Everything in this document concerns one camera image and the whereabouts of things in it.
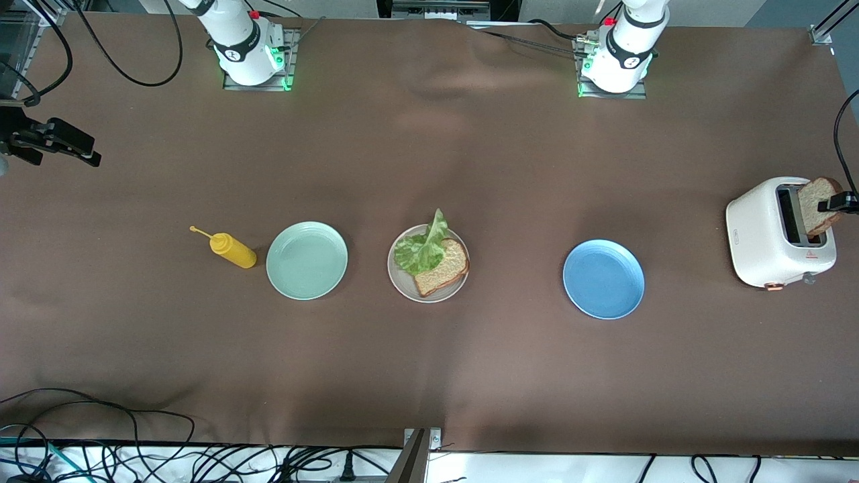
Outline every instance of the mint green plate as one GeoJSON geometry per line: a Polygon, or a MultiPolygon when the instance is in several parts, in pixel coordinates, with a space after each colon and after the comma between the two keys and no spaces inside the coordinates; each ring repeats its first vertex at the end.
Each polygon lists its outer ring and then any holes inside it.
{"type": "Polygon", "coordinates": [[[311,300],[334,290],[346,273],[348,251],[343,237],[319,222],[296,223],[274,239],[265,271],[277,291],[295,300],[311,300]]]}

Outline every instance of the lettuce leaf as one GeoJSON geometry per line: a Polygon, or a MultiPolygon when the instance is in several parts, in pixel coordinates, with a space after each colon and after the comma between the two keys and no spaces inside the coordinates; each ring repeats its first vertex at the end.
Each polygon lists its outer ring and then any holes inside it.
{"type": "Polygon", "coordinates": [[[442,263],[444,247],[442,240],[448,236],[448,221],[441,210],[427,226],[423,235],[407,236],[393,248],[393,260],[410,275],[429,272],[442,263]]]}

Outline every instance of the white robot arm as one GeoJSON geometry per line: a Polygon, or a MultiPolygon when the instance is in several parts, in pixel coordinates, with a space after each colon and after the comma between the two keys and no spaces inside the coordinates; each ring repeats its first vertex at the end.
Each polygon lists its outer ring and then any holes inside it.
{"type": "Polygon", "coordinates": [[[283,66],[272,55],[283,45],[283,28],[251,12],[241,0],[180,0],[209,32],[221,68],[239,84],[255,86],[283,66]]]}
{"type": "Polygon", "coordinates": [[[653,59],[653,46],[668,24],[668,0],[624,0],[614,25],[600,27],[600,46],[582,75],[612,93],[631,90],[653,59]]]}

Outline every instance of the sandwich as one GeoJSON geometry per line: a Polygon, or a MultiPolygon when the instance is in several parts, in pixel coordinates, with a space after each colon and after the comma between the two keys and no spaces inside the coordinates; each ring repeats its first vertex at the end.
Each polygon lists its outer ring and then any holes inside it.
{"type": "Polygon", "coordinates": [[[455,284],[468,273],[466,249],[448,238],[448,222],[441,210],[436,210],[425,233],[398,241],[393,257],[401,269],[414,277],[421,297],[455,284]]]}

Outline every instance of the white toaster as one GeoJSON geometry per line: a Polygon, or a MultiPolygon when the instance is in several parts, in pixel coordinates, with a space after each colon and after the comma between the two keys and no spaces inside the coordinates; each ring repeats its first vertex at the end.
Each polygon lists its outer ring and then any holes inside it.
{"type": "Polygon", "coordinates": [[[728,204],[728,245],[740,280],[767,290],[805,280],[835,265],[832,228],[808,237],[797,192],[805,178],[764,181],[728,204]]]}

